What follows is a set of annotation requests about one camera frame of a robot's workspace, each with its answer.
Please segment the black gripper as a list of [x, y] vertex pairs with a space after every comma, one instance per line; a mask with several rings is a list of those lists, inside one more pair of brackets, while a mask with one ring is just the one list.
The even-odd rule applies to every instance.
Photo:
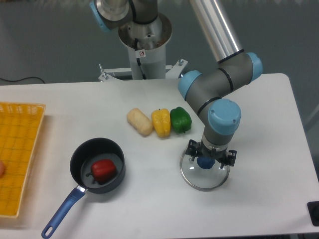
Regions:
[[233, 167], [236, 161], [236, 150], [226, 152], [228, 145], [210, 145], [206, 147], [204, 143], [190, 139], [187, 146], [187, 155], [190, 156], [190, 161], [198, 159], [210, 158], [221, 163], [221, 167], [226, 165]]

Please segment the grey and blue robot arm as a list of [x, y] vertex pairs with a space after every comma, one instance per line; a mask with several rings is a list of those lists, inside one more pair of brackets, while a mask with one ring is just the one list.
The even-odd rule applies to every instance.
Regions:
[[225, 97], [261, 76], [258, 56], [245, 52], [218, 0], [193, 0], [191, 6], [217, 61], [218, 68], [204, 76], [181, 74], [181, 63], [166, 69], [166, 49], [172, 34], [170, 20], [155, 0], [93, 0], [91, 11], [99, 27], [118, 30], [129, 55], [134, 80], [179, 78], [178, 90], [204, 124], [202, 140], [191, 140], [186, 154], [199, 166], [213, 161], [233, 166], [236, 151], [228, 150], [241, 118], [240, 108]]

